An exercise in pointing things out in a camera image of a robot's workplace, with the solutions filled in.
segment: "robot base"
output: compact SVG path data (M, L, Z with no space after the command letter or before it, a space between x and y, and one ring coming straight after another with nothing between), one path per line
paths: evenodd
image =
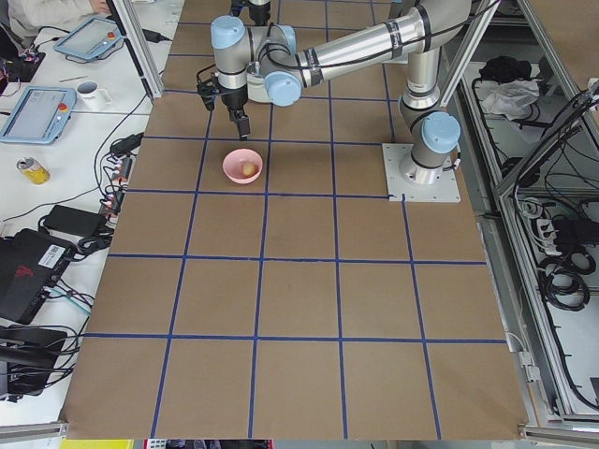
M413 203L459 203L460 191L453 170L442 172L434 185L417 185L402 176L400 162L412 147L411 144L383 144L389 200L402 201L405 197L405 201Z

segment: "brown cardboard surface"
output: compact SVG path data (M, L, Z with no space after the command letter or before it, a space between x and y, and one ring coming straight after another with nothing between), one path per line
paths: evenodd
M258 347L255 435L282 440L343 437L339 345L262 341Z
M339 254L345 259L407 260L402 206L386 199L337 201Z
M267 262L262 276L260 335L339 334L334 263Z
M258 256L264 199L205 195L197 200L190 254Z
M310 169L298 169L311 161ZM332 158L329 144L273 143L270 150L271 192L332 194L330 171Z
M518 425L526 422L526 412L516 393L519 386L507 346L439 344L431 345L429 352L446 439L519 437Z
M251 368L250 341L174 341L156 437L244 438Z
M203 140L146 138L141 143L133 189L196 190Z
M340 277L344 335L388 339L420 336L409 267L342 264Z
M85 339L62 413L68 438L147 438L165 347L163 340Z
M111 258L88 332L166 334L175 302L179 259Z
M433 339L501 339L504 328L492 310L495 292L487 267L419 266L422 315Z
M257 277L257 262L188 260L175 332L252 335Z
M190 195L128 193L110 250L113 253L181 254L193 200Z
M252 150L260 154L262 161L267 160L268 144L266 142L252 142L251 145L247 145L231 140L209 141L199 185L200 190L202 192L244 192L246 194L264 192L265 176L260 176L251 184L237 184L230 180L223 171L225 156L246 146L251 146Z
M374 25L373 11L368 3L329 4L329 27L361 30Z
M266 256L334 257L332 211L330 198L270 198Z
M214 58L211 56L171 55L167 60L162 81L165 83L166 89L195 93L197 92L195 74L212 64L214 64ZM210 76L210 71L206 71L200 76L206 79Z
M343 355L351 439L435 440L421 344L348 343Z
M387 196L385 163L377 145L335 145L335 176L341 195Z
M300 48L388 7L279 6L275 22L316 27L298 29ZM155 102L68 394L69 436L516 438L514 364L462 179L460 204L387 199L380 144L411 141L387 102L405 67L306 89L289 108L250 102L239 142L226 108L193 94L223 9L183 9L165 81L186 92ZM221 168L239 147L264 161L249 185Z
M589 78L597 78L599 61L593 55L599 42L599 4L594 0L563 2L529 0L563 65L580 90Z

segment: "electronic device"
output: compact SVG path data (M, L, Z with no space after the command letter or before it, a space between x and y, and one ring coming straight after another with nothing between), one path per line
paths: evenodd
M93 16L53 46L55 51L83 61L93 61L107 56L123 36L114 21Z
M71 242L23 229L12 240L0 239L0 316L28 325L73 255Z
M0 327L0 400L37 396L65 344L66 332L39 327Z
M0 142L47 145L65 129L77 103L74 89L29 86L0 130Z
M106 226L106 217L88 212L55 205L44 219L43 226L51 231L64 232L72 236L91 237L99 235Z

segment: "power adapter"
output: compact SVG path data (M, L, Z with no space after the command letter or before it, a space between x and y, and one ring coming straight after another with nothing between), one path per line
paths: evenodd
M49 230L64 232L72 236L93 237L105 229L106 221L106 217L99 213L58 204L44 219L43 226Z
M110 152L116 157L123 157L130 154L139 145L143 139L143 133L132 134L126 138L119 138L110 145Z

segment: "grid square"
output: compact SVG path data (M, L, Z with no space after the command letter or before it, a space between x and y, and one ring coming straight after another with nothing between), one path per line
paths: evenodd
M334 263L266 262L262 277L261 336L339 335Z
M258 257L263 220L262 196L201 195L188 252Z
M204 168L199 189L202 192L243 192L262 193L266 179L268 144L266 142L247 142L244 146L251 148L262 157L264 168L257 180L249 184L237 184L230 180L223 171L225 156L240 147L238 141L210 140L206 148Z
M336 142L381 143L391 140L387 101L333 100Z
M389 17L390 4L387 3L373 3L374 23L386 22Z
M124 199L110 251L121 254L183 254L193 202L193 195L129 192Z
M247 438L251 378L250 341L175 340L156 438Z
M271 196L265 255L333 258L332 199Z
M460 203L435 204L434 208L426 203L406 203L415 260L485 261L463 182L460 195Z
M383 151L376 145L335 145L337 194L387 196Z
M270 137L270 104L249 101L244 107L245 113L250 118L250 138L268 139ZM210 123L210 138L234 139L233 145L240 147L237 126L229 120L228 111L222 104L217 104L212 112Z
M213 62L214 58L211 56L170 56L167 59L162 81L167 89L196 93L197 82L193 74ZM210 71L204 72L203 79L209 75Z
M166 92L157 98L145 135L147 137L205 138L210 113L196 94Z
M373 26L373 11L368 3L327 2L330 28L361 30Z
M195 191L203 152L204 140L145 138L130 187Z
M148 438L164 360L156 355L166 346L166 340L86 337L63 408L68 438Z
M527 416L506 345L431 344L429 356L445 440L519 437Z
M214 49L212 48L211 42L209 24L198 25L190 23L178 23L177 32L175 33L175 37L172 39L172 45L170 46L170 52L168 54L212 56L214 54Z
M416 275L427 337L504 338L488 267L420 265Z
M181 263L180 259L109 257L102 273L105 281L97 291L101 299L94 305L87 331L168 334Z
M401 205L387 199L339 198L337 214L341 258L409 259Z
M343 361L349 438L436 440L422 344L345 343Z
M291 26L325 28L327 26L326 17L324 2L294 0L284 2L281 6L280 23Z
M344 336L420 338L409 266L341 264L341 292Z
M175 333L254 334L258 263L188 260Z
M228 7L223 4L222 0L189 2L183 8L180 22L206 23L227 13Z
M387 100L383 67L371 65L336 78L330 82L330 92L333 98Z
M329 124L328 100L301 98L292 108L274 109L272 138L330 142Z
M269 191L332 194L330 145L273 143L270 152Z
M254 438L343 438L337 343L261 341L256 366Z

